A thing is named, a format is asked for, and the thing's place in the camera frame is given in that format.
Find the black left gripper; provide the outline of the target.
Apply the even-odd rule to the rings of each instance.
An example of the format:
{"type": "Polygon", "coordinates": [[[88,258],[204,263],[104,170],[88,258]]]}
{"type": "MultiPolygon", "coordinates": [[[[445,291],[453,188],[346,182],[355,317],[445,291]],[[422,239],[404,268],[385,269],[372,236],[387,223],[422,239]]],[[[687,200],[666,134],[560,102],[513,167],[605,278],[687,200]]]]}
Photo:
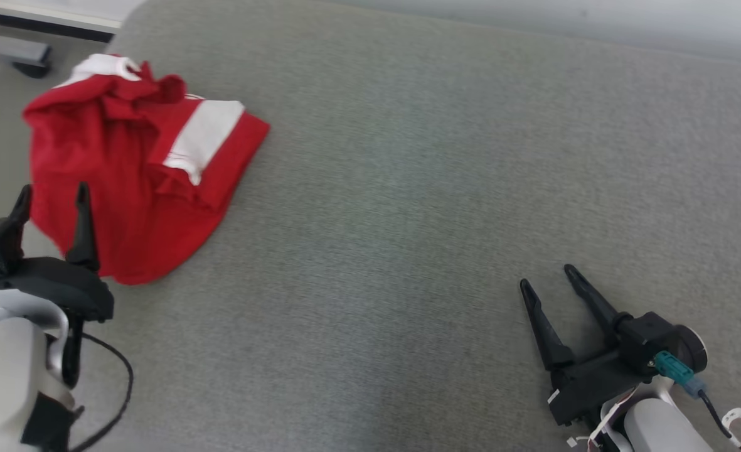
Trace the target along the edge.
{"type": "Polygon", "coordinates": [[[21,241],[31,217],[33,189],[21,189],[7,218],[0,218],[0,290],[17,289],[47,299],[85,321],[112,320],[114,298],[98,277],[100,257],[93,220],[91,190],[78,184],[77,222],[71,248],[62,261],[55,257],[25,258],[21,241]]]}

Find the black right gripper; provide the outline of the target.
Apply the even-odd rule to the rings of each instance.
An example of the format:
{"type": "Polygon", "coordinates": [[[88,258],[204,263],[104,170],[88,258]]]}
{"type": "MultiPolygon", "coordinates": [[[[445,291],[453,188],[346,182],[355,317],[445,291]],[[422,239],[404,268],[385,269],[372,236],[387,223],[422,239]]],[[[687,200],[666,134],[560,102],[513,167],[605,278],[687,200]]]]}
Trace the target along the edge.
{"type": "Polygon", "coordinates": [[[549,402],[557,424],[588,417],[603,404],[624,392],[648,384],[659,375],[656,356],[668,352],[694,373],[708,366],[702,338],[691,328],[673,325],[654,312],[634,317],[617,311],[573,265],[563,267],[573,290],[582,298],[602,329],[605,350],[577,360],[548,320],[539,295],[527,279],[520,294],[527,309],[543,367],[551,375],[558,395],[549,402]]]}

